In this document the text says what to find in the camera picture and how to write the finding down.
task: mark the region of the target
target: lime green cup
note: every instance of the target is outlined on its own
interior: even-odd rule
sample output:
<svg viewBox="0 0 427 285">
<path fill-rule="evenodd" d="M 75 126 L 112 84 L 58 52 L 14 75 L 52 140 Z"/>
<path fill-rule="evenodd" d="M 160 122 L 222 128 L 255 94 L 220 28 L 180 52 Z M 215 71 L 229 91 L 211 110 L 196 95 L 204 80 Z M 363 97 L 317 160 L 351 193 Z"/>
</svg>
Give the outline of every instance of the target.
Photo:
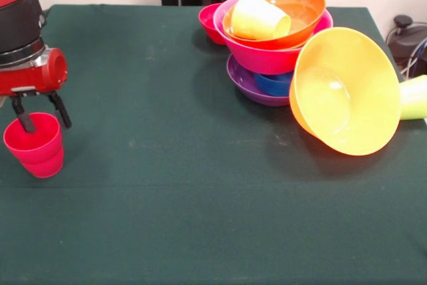
<svg viewBox="0 0 427 285">
<path fill-rule="evenodd" d="M 427 118 L 427 75 L 400 83 L 402 113 L 400 119 Z"/>
</svg>

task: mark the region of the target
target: red robot arm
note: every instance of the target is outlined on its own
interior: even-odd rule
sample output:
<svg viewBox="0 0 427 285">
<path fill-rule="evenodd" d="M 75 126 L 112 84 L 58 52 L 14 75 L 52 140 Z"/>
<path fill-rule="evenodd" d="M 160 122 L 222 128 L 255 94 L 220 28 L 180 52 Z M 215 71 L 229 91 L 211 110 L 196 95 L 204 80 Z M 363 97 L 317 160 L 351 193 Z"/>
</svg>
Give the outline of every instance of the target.
<svg viewBox="0 0 427 285">
<path fill-rule="evenodd" d="M 67 80 L 67 62 L 61 50 L 48 48 L 43 42 L 45 24 L 39 0 L 0 0 L 0 107 L 1 97 L 10 97 L 28 132 L 35 128 L 21 99 L 31 95 L 48 96 L 63 128 L 71 127 L 56 92 Z"/>
</svg>

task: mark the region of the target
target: yellow cup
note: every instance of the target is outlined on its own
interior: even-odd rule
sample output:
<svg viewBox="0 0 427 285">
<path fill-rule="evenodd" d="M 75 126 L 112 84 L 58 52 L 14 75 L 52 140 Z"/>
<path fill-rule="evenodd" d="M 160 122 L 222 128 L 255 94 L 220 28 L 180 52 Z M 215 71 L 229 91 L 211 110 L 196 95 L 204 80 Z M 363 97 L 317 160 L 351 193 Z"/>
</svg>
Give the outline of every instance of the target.
<svg viewBox="0 0 427 285">
<path fill-rule="evenodd" d="M 402 113 L 400 119 L 427 117 L 427 75 L 421 75 L 400 83 Z"/>
<path fill-rule="evenodd" d="M 233 9 L 232 33 L 246 39 L 274 39 L 286 36 L 291 18 L 266 0 L 239 0 Z"/>
</svg>

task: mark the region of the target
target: red cup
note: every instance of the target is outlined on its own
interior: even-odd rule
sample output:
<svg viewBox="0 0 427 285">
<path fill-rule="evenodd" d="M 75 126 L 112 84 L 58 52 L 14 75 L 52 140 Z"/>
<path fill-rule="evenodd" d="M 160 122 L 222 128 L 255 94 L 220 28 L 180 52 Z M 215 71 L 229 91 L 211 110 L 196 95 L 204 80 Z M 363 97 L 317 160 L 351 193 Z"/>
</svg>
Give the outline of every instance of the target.
<svg viewBox="0 0 427 285">
<path fill-rule="evenodd" d="M 31 113 L 35 133 L 27 133 L 18 119 L 7 126 L 3 141 L 22 166 L 37 178 L 57 174 L 63 165 L 61 126 L 55 116 Z"/>
<path fill-rule="evenodd" d="M 220 5 L 221 3 L 213 3 L 209 6 L 204 7 L 199 12 L 199 21 L 205 29 L 209 38 L 214 43 L 216 43 L 217 45 L 225 45 L 225 41 L 222 39 L 222 36 L 220 35 L 220 33 L 218 33 L 214 26 L 214 13 Z"/>
</svg>

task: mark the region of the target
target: blue bowl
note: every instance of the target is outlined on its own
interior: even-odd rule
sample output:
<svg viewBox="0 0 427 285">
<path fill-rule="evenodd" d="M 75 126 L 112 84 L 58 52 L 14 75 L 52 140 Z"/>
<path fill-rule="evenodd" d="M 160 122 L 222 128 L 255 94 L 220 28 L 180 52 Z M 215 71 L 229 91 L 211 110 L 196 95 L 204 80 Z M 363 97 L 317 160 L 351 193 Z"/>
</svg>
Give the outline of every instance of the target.
<svg viewBox="0 0 427 285">
<path fill-rule="evenodd" d="M 257 87 L 264 93 L 275 97 L 288 97 L 294 72 L 282 73 L 280 75 L 254 74 Z"/>
</svg>

